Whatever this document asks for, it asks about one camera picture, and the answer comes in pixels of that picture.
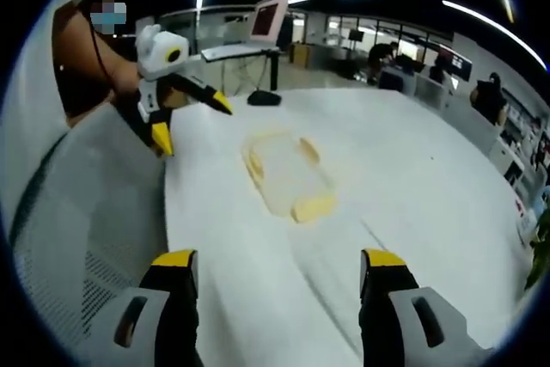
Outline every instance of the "computer monitor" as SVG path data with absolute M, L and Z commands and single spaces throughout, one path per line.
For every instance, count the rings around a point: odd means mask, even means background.
M 459 55 L 445 45 L 439 45 L 439 56 L 445 59 L 447 72 L 457 75 L 459 78 L 469 82 L 472 74 L 472 61 Z
M 364 32 L 356 29 L 350 29 L 350 34 L 347 35 L 347 39 L 353 42 L 362 42 Z
M 277 42 L 288 7 L 289 0 L 262 0 L 256 4 L 254 20 L 250 25 L 250 40 Z

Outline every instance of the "white tablecloth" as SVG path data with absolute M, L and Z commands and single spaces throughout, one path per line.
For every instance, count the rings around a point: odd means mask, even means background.
M 205 365 L 362 365 L 363 248 L 400 255 L 467 318 L 484 347 L 505 333 L 527 264 L 516 195 L 462 135 L 417 102 L 378 89 L 281 92 L 280 107 L 231 99 L 175 111 L 166 171 L 170 250 L 199 251 L 198 350 Z M 241 145 L 288 129 L 334 178 L 338 207 L 315 223 L 274 217 Z

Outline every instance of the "desk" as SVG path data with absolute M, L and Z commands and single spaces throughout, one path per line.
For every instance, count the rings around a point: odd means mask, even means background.
M 525 165 L 522 159 L 501 137 L 498 137 L 492 146 L 489 159 L 498 172 L 510 181 L 512 186 L 521 179 Z
M 232 117 L 205 105 L 172 117 L 168 247 L 199 251 L 205 365 L 363 365 L 359 255 L 381 244 L 466 316 L 481 346 L 495 345 L 529 271 L 516 195 L 498 171 L 397 92 L 281 95 L 281 107 L 232 98 Z M 245 137 L 281 127 L 309 138 L 334 178 L 330 217 L 304 225 L 274 217 L 248 177 Z

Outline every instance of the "black clothing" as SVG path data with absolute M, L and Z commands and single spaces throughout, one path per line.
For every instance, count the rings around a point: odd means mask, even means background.
M 394 48 L 389 43 L 378 43 L 370 48 L 369 64 L 378 63 L 389 55 L 394 55 Z
M 478 97 L 472 106 L 493 125 L 497 124 L 498 114 L 506 105 L 500 88 L 492 82 L 478 81 Z

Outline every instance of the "office chair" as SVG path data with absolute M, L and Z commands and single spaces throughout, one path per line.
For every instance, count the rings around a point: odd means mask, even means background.
M 378 88 L 397 90 L 402 93 L 404 89 L 403 77 L 388 69 L 391 68 L 382 69 L 380 80 L 378 81 Z
M 417 75 L 414 97 L 429 107 L 441 111 L 449 98 L 449 91 L 429 77 Z
M 474 144 L 483 155 L 489 156 L 500 129 L 473 109 L 468 100 L 450 96 L 443 107 L 441 117 Z
M 99 309 L 167 251 L 162 183 L 162 160 L 111 105 L 78 123 L 31 180 L 9 234 L 17 276 L 71 354 Z

